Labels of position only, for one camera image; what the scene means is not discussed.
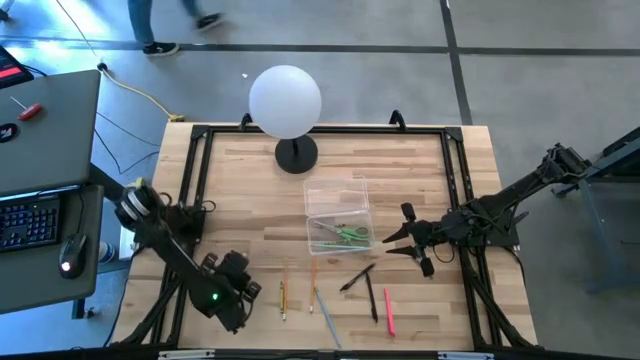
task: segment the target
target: transparent container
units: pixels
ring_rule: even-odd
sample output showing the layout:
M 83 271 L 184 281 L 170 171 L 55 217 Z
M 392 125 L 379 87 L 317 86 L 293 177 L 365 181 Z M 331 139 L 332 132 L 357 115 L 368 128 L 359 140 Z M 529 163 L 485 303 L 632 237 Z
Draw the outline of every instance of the transparent container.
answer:
M 311 255 L 366 251 L 374 246 L 364 177 L 309 179 L 304 196 Z

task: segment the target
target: pencil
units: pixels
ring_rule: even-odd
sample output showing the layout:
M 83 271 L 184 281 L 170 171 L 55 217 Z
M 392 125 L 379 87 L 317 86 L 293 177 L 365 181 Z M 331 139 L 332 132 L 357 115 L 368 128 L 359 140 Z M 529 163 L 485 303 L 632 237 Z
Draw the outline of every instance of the pencil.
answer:
M 284 282 L 280 281 L 280 314 L 284 316 Z
M 316 258 L 313 257 L 313 261 L 311 262 L 311 297 L 309 299 L 309 312 L 313 313 L 313 303 L 315 302 L 315 288 L 316 288 L 316 266 L 317 266 Z
M 282 312 L 282 321 L 286 321 L 287 320 L 287 290 L 289 290 L 289 284 L 288 281 L 289 280 L 289 267 L 287 266 L 287 264 L 284 265 L 284 310 Z

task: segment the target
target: yellow cable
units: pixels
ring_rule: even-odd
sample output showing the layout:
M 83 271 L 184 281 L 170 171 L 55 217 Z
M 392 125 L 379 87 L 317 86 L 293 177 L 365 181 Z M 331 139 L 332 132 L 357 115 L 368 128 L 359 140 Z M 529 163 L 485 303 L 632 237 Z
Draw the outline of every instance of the yellow cable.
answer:
M 98 55 L 93 50 L 93 47 L 91 46 L 91 44 L 89 44 L 89 41 L 84 36 L 84 33 L 82 32 L 82 30 L 80 30 L 80 27 L 78 26 L 78 24 L 76 24 L 76 22 L 73 20 L 71 15 L 67 12 L 67 10 L 64 8 L 64 6 L 62 6 L 62 4 L 60 3 L 60 0 L 56 0 L 56 2 L 58 3 L 58 6 L 60 6 L 62 11 L 64 11 L 64 13 L 67 14 L 67 17 L 69 18 L 69 20 L 71 20 L 71 22 L 76 27 L 76 29 L 78 29 L 78 32 L 80 32 L 80 35 L 82 35 L 82 38 L 84 39 L 84 42 L 87 44 L 87 46 L 89 47 L 89 49 L 93 53 L 93 56 L 98 58 Z M 125 85 L 125 84 L 123 84 L 121 82 L 118 82 L 116 79 L 114 79 L 109 74 L 109 71 L 107 69 L 100 69 L 100 72 L 102 74 L 104 74 L 109 80 L 113 81 L 114 84 L 120 86 L 121 88 L 127 89 L 129 91 L 132 91 L 132 92 L 134 92 L 134 93 L 136 93 L 138 95 L 142 95 L 142 96 L 146 97 L 147 99 L 151 100 L 152 103 L 156 104 L 157 107 L 159 107 L 162 111 L 164 111 L 165 114 L 167 114 L 167 116 L 169 117 L 169 122 L 184 121 L 184 115 L 172 114 L 164 106 L 162 106 L 158 101 L 156 101 L 156 99 L 151 97 L 151 95 L 148 95 L 148 94 L 144 93 L 143 91 L 135 89 L 135 88 L 133 88 L 131 86 L 127 86 L 127 85 Z
M 184 121 L 184 115 L 177 115 L 177 114 L 172 114 L 170 113 L 164 106 L 162 106 L 162 104 L 160 104 L 158 101 L 156 101 L 156 99 L 154 99 L 153 97 L 151 97 L 151 95 L 148 95 L 138 89 L 132 88 L 131 86 L 125 85 L 119 81 L 117 81 L 116 79 L 114 79 L 110 74 L 109 74 L 109 70 L 101 70 L 101 72 L 107 77 L 109 78 L 109 80 L 113 81 L 114 84 L 120 86 L 121 88 L 127 89 L 129 91 L 133 91 L 136 94 L 142 95 L 144 97 L 146 97 L 147 99 L 151 100 L 152 103 L 156 104 L 156 106 L 158 106 L 162 111 L 164 111 L 165 114 L 167 114 L 167 116 L 169 116 L 169 122 L 176 122 L 176 121 Z

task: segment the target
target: white globe lamp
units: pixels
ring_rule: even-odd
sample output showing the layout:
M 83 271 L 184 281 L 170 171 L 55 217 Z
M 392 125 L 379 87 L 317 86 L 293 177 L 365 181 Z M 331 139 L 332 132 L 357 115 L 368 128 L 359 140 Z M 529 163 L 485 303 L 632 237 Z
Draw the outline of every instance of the white globe lamp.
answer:
M 266 70 L 249 92 L 251 119 L 262 131 L 281 139 L 276 145 L 276 161 L 292 174 L 311 170 L 318 160 L 318 147 L 306 134 L 320 118 L 321 109 L 318 84 L 295 66 Z

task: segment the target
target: concrete floor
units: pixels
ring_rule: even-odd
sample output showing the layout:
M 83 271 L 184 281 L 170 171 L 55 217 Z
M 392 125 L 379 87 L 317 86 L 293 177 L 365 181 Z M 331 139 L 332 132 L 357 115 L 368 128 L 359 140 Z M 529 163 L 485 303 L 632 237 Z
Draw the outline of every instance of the concrete floor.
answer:
M 442 51 L 453 44 L 447 43 L 438 0 L 202 1 L 206 10 L 227 14 L 226 24 L 207 34 L 192 31 L 178 1 L 156 1 L 157 39 L 232 46 L 230 51 L 191 46 L 203 51 L 153 60 L 126 50 L 135 44 L 125 0 L 61 2 L 89 39 L 103 41 L 97 45 L 106 50 L 98 55 L 119 79 L 150 91 L 191 121 L 239 121 L 247 111 L 255 77 L 270 66 L 292 64 L 318 82 L 324 101 L 322 121 L 384 123 L 397 108 L 411 124 L 462 123 L 455 67 L 452 71 L 450 57 Z M 593 55 L 598 56 L 562 55 L 563 49 L 640 48 L 636 1 L 450 0 L 449 4 L 461 47 L 560 50 L 559 55 L 547 57 L 517 50 L 510 50 L 517 56 L 460 56 L 472 121 L 490 128 L 503 184 L 529 172 L 556 142 L 590 156 L 638 125 L 638 57 L 604 57 L 597 52 Z M 97 60 L 82 45 L 78 49 L 75 40 L 80 36 L 55 1 L 17 0 L 10 15 L 11 23 L 0 23 L 0 41 L 19 60 L 49 73 L 95 67 Z M 250 47 L 233 46 L 238 44 Z M 284 52 L 271 45 L 343 47 Z M 382 45 L 375 51 L 362 47 Z M 161 141 L 166 116 L 146 100 L 103 81 L 99 109 L 146 140 Z M 155 150 L 100 118 L 97 129 L 124 167 Z M 128 183 L 151 176 L 156 160 L 118 175 L 96 142 L 93 161 Z M 584 292 L 585 281 L 600 274 L 596 266 L 600 259 L 577 195 L 556 200 L 541 192 L 520 207 L 531 211 L 519 233 L 539 342 L 554 350 L 637 357 L 640 291 Z M 68 319 L 70 303 L 0 316 L 0 353 L 102 346 L 125 279 L 126 270 L 99 276 L 89 302 L 101 308 L 102 315 L 91 321 Z M 35 326 L 32 335 L 19 335 L 17 330 L 30 325 Z

